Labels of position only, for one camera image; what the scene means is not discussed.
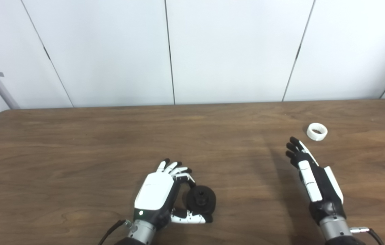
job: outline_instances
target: white robotic hand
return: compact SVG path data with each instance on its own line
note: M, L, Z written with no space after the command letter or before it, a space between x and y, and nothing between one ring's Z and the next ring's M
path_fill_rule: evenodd
M196 186L196 182L190 175L191 169L182 167L181 162L171 164L169 162L168 158L163 160L155 172L147 175L135 199L134 224L128 237L119 241L118 245L148 245L151 243L155 232L167 226L170 221L184 224L212 222L210 214L173 208L182 183L188 183L191 188L190 191L197 190L201 194L200 197L203 196L201 199L199 197L199 202L208 198L208 193L204 193L201 189L195 189L205 186Z
M182 167L181 162L169 164L169 159L160 163L156 172L147 175L135 199L134 220L151 223L157 230L169 221L176 223L205 223L205 218L192 211L174 210L173 205L180 190L180 184L196 186L191 169Z

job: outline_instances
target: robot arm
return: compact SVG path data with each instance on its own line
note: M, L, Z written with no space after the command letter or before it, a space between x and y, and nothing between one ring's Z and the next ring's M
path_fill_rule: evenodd
M331 168L321 167L309 149L298 139L291 137L286 144L286 155L298 169L300 179L310 198L309 212L326 240L326 245L365 245L353 233L368 232L379 244L383 242L372 229L349 228L344 212L344 197Z
M117 222L108 230L99 245L113 230L123 224L129 226L129 234L115 245L149 245L155 233L167 226L169 222L202 224L213 221L211 213L173 207L182 183L188 183L190 192L205 186L196 186L196 182L190 175L191 169L181 167L181 162L171 164L169 162L168 158L163 160L157 170L147 175L144 180L135 199L133 224L128 220Z

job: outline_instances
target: black fingertip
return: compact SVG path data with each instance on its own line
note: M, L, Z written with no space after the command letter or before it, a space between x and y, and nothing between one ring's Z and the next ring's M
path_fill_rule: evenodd
M294 136L291 136L291 138L289 138L289 141L291 141L291 143L296 145L296 146L299 144L299 140L297 138L295 138Z
M287 150L285 154L290 159L295 158L295 154L293 152L289 151L289 150Z
M298 152L298 149L297 147L295 147L293 144L291 143L286 143L286 148L289 149L290 151L292 152Z

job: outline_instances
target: black object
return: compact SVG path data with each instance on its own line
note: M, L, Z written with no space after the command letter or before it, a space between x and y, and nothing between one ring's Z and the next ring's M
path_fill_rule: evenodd
M110 229L107 230L107 232L105 233L105 235L102 237L102 239L100 240L99 244L98 245L102 245L102 243L105 241L105 239L113 232L115 231L115 229L117 229L118 227L120 227L121 225L123 225L124 223L126 222L126 220L119 220L117 221L117 223L115 223L113 226L111 226Z
M215 193L207 186L193 187L186 194L186 207L193 213L210 215L215 211L215 206Z
M368 234L370 234L379 245L384 245L382 239L377 235L377 233L373 229L369 228Z
M133 238L125 237L119 240L118 242L116 242L114 245L145 245L145 244Z
M353 236L338 236L328 240L326 245L365 245L365 243Z

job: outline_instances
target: cable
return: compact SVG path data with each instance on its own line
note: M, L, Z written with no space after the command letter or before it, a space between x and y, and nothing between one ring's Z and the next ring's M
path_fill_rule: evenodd
M373 229L369 228L368 233L377 241L377 243L379 243L379 245L384 245L382 239L377 235L377 233Z
M100 240L99 244L97 245L102 245L102 243L105 241L105 239L113 232L115 231L115 229L117 229L118 227L120 227L121 225L123 225L124 223L126 222L126 220L119 220L117 221L117 223L115 223L110 229L107 230L107 232L105 233L105 235L102 237L102 239Z

